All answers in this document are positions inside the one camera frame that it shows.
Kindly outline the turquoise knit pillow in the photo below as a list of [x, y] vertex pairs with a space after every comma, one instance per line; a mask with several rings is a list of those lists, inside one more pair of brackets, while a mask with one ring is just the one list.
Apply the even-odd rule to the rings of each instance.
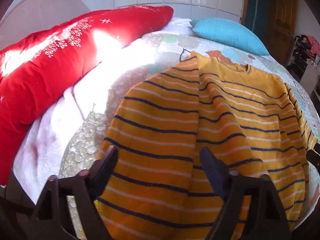
[[263, 42], [240, 23], [224, 18], [204, 18], [190, 21], [192, 31], [199, 37], [259, 56], [268, 56]]

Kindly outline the white upholstered headboard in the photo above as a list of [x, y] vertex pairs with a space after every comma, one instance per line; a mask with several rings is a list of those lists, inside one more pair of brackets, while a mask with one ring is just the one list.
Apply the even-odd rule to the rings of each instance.
[[1, 21], [1, 49], [88, 12], [81, 0], [23, 0]]

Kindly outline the red embroidered duvet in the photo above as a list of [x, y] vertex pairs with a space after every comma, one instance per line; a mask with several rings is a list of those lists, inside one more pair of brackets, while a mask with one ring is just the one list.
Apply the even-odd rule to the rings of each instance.
[[110, 47], [125, 47], [163, 29], [173, 13], [167, 5], [92, 11], [2, 49], [1, 184], [30, 125], [98, 64], [95, 34], [103, 32]]

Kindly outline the pink clothes pile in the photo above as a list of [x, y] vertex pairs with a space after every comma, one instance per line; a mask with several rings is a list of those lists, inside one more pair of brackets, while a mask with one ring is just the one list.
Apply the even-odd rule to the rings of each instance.
[[313, 36], [308, 36], [308, 41], [311, 44], [310, 52], [320, 56], [320, 44]]

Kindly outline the brown wooden door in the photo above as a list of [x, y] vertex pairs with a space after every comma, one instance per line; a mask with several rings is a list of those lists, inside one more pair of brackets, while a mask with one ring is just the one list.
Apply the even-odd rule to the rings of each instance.
[[241, 24], [260, 38], [275, 60], [287, 66], [296, 18], [297, 0], [244, 0]]

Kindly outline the yellow striped knit sweater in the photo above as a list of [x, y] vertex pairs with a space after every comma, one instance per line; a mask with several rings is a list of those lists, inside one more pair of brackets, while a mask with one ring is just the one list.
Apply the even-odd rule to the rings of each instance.
[[280, 77], [193, 52], [124, 95], [101, 147], [118, 161], [97, 210], [112, 239], [205, 239], [235, 201], [227, 236], [239, 239], [253, 193], [235, 186], [267, 176], [280, 229], [293, 231], [317, 144]]

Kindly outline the heart patterned quilted bedspread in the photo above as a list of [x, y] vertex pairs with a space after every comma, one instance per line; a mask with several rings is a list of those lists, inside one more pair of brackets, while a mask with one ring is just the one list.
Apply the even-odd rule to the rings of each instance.
[[120, 77], [106, 109], [89, 115], [67, 146], [62, 173], [108, 146], [119, 160], [97, 210], [115, 239], [204, 239], [223, 201], [199, 151], [246, 176], [268, 174], [298, 227], [319, 200], [307, 150], [319, 117], [305, 90], [270, 56], [182, 35], [142, 38], [156, 63]]

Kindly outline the cluttered white shelf unit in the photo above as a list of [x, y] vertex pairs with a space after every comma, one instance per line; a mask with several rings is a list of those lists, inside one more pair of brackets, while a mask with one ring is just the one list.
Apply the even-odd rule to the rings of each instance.
[[312, 54], [310, 49], [308, 35], [296, 35], [286, 68], [307, 94], [319, 101], [319, 56]]

